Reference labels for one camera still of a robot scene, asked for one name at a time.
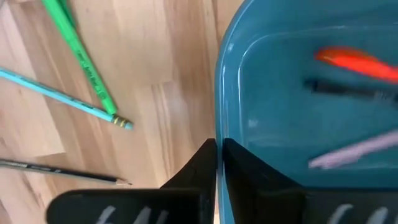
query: light blue pencil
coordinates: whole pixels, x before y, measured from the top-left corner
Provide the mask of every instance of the light blue pencil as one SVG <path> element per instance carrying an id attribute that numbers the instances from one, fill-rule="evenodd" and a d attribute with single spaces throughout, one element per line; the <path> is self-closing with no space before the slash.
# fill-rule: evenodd
<path id="1" fill-rule="evenodd" d="M 15 83 L 18 83 L 26 88 L 30 88 L 31 90 L 37 91 L 37 92 L 44 94 L 48 97 L 59 100 L 62 103 L 66 103 L 70 106 L 81 109 L 82 111 L 85 111 L 89 114 L 97 116 L 101 119 L 104 119 L 105 121 L 109 121 L 117 126 L 120 126 L 120 127 L 126 128 L 126 129 L 132 129 L 132 123 L 130 121 L 128 121 L 124 118 L 121 118 L 117 115 L 107 114 L 103 110 L 100 110 L 98 108 L 95 108 L 94 106 L 88 105 L 87 103 L 84 103 L 80 100 L 74 99 L 73 97 L 63 94 L 63 93 L 61 93 L 57 90 L 54 90 L 50 87 L 47 87 L 40 83 L 37 83 L 36 81 L 31 80 L 30 78 L 20 76 L 18 74 L 15 74 L 14 72 L 10 72 L 3 68 L 0 68 L 0 77 L 3 77 L 5 79 L 8 79 Z"/>

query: wooden floor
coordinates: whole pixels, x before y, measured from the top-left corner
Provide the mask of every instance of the wooden floor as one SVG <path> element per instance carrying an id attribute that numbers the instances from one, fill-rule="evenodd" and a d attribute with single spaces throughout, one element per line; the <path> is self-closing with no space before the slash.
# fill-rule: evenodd
<path id="1" fill-rule="evenodd" d="M 213 138 L 221 38 L 242 0 L 69 0 L 78 33 L 128 131 L 0 80 L 0 157 L 117 175 L 159 187 Z M 39 0 L 0 9 L 0 67 L 100 103 Z M 45 223 L 85 180 L 0 169 L 0 223 Z"/>

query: blue plastic container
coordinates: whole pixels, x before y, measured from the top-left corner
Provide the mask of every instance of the blue plastic container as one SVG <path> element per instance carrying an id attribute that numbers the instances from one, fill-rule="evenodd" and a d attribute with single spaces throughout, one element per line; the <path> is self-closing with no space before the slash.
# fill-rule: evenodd
<path id="1" fill-rule="evenodd" d="M 398 148 L 335 170 L 308 169 L 310 158 L 397 128 L 398 109 L 303 87 L 307 77 L 322 77 L 398 88 L 314 60 L 320 48 L 343 45 L 398 65 L 397 43 L 398 1 L 245 1 L 224 36 L 216 71 L 219 146 L 233 138 L 304 186 L 398 187 Z M 230 224 L 223 169 L 218 175 L 220 215 Z"/>

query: orange pencil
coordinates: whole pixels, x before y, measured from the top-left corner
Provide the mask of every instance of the orange pencil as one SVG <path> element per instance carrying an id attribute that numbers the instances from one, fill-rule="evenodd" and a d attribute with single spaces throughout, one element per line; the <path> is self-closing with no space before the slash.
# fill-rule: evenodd
<path id="1" fill-rule="evenodd" d="M 396 68 L 360 50 L 349 47 L 328 47 L 319 51 L 316 59 L 369 77 L 398 83 Z"/>

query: black pencil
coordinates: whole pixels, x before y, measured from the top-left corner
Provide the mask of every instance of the black pencil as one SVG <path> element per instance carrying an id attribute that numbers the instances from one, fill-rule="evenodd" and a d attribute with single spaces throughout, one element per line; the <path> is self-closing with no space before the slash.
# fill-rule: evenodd
<path id="1" fill-rule="evenodd" d="M 116 185 L 131 185 L 129 182 L 119 179 L 117 177 L 111 177 L 108 175 L 99 175 L 99 174 L 91 174 L 87 172 L 80 172 L 75 170 L 66 170 L 62 168 L 56 167 L 48 167 L 37 164 L 28 164 L 25 162 L 12 161 L 7 159 L 0 159 L 0 167 L 6 167 L 10 169 L 19 169 L 31 172 L 40 172 L 44 174 L 53 174 L 53 175 L 64 175 L 68 177 L 77 177 L 82 179 L 90 179 L 100 182 L 106 182 L 109 184 Z"/>

